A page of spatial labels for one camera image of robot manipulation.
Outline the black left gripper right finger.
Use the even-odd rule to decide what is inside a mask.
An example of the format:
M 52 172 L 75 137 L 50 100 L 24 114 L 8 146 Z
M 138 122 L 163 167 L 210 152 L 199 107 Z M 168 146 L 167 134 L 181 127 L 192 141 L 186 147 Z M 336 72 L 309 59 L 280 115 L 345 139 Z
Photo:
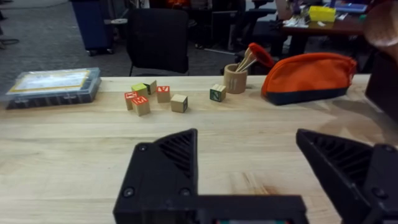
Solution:
M 342 223 L 397 223 L 397 148 L 307 129 L 296 144 Z

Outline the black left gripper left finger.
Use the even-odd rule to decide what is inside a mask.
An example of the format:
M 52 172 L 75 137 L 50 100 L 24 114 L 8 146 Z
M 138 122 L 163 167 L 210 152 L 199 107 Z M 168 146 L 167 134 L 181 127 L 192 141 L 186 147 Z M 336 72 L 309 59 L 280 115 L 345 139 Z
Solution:
M 114 212 L 130 212 L 147 198 L 198 195 L 197 140 L 192 128 L 136 144 Z

